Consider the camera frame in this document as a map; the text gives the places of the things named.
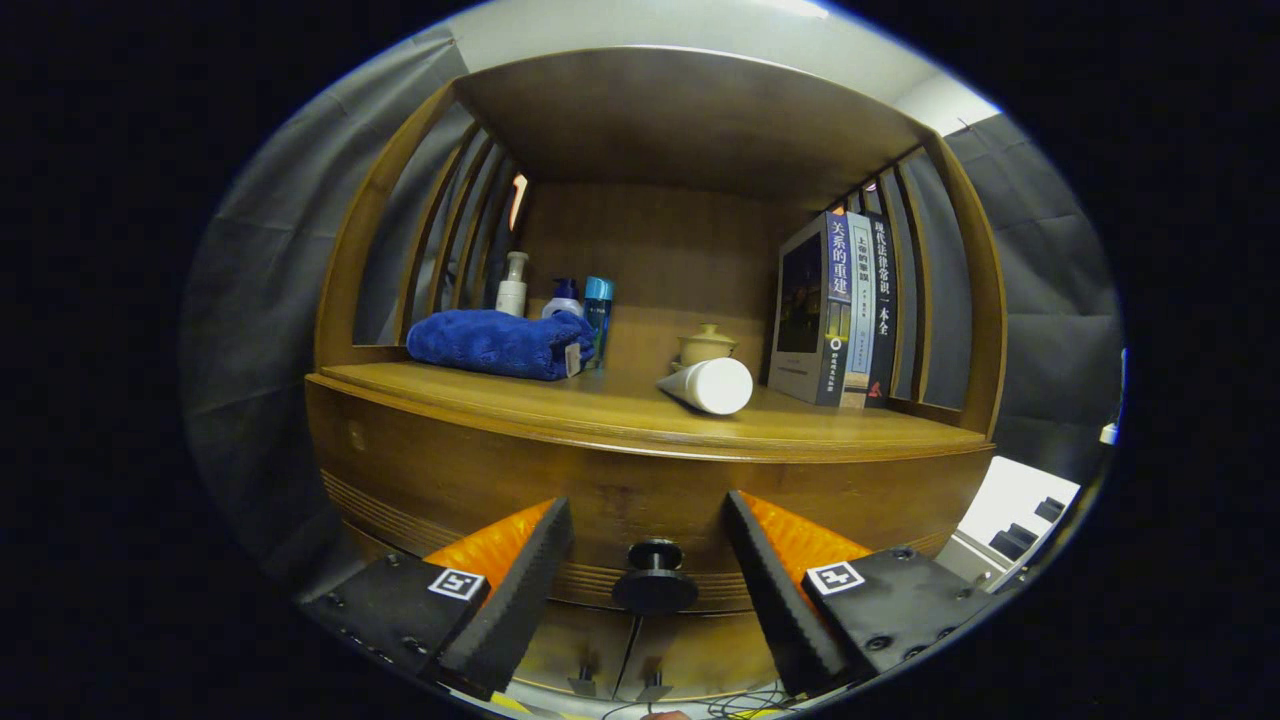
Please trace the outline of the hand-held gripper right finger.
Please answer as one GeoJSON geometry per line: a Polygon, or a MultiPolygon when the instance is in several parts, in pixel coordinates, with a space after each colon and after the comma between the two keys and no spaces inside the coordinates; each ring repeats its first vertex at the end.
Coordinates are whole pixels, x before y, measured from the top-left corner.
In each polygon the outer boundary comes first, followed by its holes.
{"type": "Polygon", "coordinates": [[[993,600],[910,546],[869,551],[737,489],[726,495],[722,520],[790,696],[817,697],[884,674],[993,600]]]}

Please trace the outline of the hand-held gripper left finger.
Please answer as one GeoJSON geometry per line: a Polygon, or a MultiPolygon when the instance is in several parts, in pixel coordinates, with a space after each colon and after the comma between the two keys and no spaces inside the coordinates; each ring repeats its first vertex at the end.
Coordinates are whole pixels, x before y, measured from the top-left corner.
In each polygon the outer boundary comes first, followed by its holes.
{"type": "Polygon", "coordinates": [[[489,701],[524,659],[572,543],[570,501],[550,498],[425,559],[385,553],[301,610],[393,673],[489,701]]]}

